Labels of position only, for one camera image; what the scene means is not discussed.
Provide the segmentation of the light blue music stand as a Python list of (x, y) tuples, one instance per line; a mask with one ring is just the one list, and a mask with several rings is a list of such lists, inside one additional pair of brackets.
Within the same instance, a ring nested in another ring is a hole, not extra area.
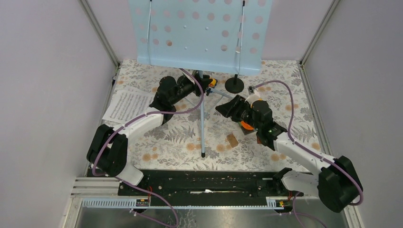
[(258, 73), (269, 0), (131, 0), (137, 61), (240, 76)]

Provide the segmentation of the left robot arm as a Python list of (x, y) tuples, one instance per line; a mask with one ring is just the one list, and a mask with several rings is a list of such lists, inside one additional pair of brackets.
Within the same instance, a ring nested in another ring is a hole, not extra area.
[(178, 79), (172, 76), (163, 77), (145, 113), (116, 127), (102, 124), (97, 128), (86, 155), (86, 159), (93, 164), (94, 169), (101, 170), (94, 172), (93, 175), (107, 174), (125, 181), (135, 195), (144, 194), (147, 191), (144, 175), (127, 160), (129, 140), (141, 137), (146, 132), (164, 125), (177, 113), (175, 107), (177, 102), (190, 94), (202, 97), (216, 84), (217, 80), (209, 75), (182, 75)]

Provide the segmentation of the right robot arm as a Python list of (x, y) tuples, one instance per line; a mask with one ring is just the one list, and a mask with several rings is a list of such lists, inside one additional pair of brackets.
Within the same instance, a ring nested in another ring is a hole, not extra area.
[(335, 158), (313, 152), (292, 139), (290, 132), (273, 120), (266, 101), (249, 101), (237, 95), (215, 109), (236, 123), (245, 122), (256, 130), (262, 145), (294, 159), (309, 171), (306, 174), (290, 168), (281, 170), (272, 183), (277, 195), (299, 191), (318, 197), (333, 212), (341, 212), (355, 199), (363, 200), (363, 186), (352, 162), (345, 156)]

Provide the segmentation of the sheet music page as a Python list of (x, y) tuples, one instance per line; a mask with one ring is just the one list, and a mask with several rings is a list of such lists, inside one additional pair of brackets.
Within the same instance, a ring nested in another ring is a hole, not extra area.
[(143, 114), (153, 101), (154, 95), (135, 87), (118, 90), (112, 98), (102, 119), (124, 124)]

